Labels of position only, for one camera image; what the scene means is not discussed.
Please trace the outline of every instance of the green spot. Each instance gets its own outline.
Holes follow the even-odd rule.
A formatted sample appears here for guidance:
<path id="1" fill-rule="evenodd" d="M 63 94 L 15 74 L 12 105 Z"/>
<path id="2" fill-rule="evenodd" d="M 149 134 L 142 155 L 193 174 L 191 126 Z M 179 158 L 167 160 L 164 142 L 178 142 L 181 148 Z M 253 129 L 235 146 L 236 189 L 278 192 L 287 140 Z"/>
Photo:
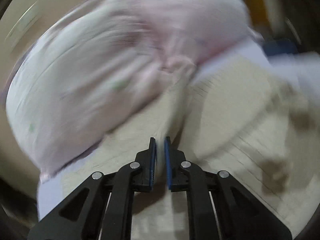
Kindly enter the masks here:
<path id="1" fill-rule="evenodd" d="M 114 90 L 122 90 L 122 89 L 126 88 L 128 85 L 129 85 L 128 80 L 121 80 L 121 81 L 116 82 L 113 85 L 113 89 Z"/>
<path id="2" fill-rule="evenodd" d="M 35 130 L 35 125 L 32 123 L 29 126 L 29 132 L 33 132 Z"/>

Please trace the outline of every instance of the white cloth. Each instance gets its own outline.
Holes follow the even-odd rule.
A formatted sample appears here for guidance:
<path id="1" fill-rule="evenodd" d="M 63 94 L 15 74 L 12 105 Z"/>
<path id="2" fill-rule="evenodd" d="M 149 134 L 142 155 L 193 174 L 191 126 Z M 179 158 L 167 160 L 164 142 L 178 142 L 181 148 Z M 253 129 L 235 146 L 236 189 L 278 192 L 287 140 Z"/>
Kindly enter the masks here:
<path id="1" fill-rule="evenodd" d="M 54 174 L 248 25 L 241 0 L 87 1 L 36 42 L 12 80 L 6 111 L 18 144 Z"/>

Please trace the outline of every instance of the pink fabric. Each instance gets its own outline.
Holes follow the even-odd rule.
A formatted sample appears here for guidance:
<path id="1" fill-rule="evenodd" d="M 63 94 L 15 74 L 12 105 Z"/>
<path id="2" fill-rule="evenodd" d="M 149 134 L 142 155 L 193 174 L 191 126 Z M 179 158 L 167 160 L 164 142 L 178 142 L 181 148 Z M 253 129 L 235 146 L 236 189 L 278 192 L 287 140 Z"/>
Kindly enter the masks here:
<path id="1" fill-rule="evenodd" d="M 6 99 L 15 138 L 52 175 L 248 25 L 241 0 L 89 0 L 21 63 Z"/>

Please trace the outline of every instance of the yellow object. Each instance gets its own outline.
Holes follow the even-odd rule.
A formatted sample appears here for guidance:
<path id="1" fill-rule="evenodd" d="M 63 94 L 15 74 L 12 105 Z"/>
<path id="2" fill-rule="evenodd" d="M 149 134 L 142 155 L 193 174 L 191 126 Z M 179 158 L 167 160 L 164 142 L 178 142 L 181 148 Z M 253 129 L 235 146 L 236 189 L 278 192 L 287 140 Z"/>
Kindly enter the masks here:
<path id="1" fill-rule="evenodd" d="M 244 0 L 250 11 L 253 26 L 270 26 L 264 0 Z"/>

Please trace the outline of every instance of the blue gripper pad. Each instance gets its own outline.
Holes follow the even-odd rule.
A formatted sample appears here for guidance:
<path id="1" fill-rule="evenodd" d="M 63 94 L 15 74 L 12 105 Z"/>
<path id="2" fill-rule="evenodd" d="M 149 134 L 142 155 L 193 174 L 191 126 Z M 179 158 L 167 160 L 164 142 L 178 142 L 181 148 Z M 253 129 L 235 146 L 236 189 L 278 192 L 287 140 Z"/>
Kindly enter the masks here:
<path id="1" fill-rule="evenodd" d="M 165 165 L 167 168 L 167 185 L 168 185 L 168 188 L 171 190 L 172 170 L 171 170 L 170 155 L 169 155 L 171 142 L 168 140 L 170 140 L 170 139 L 167 137 L 164 141 L 164 154 L 165 154 Z"/>

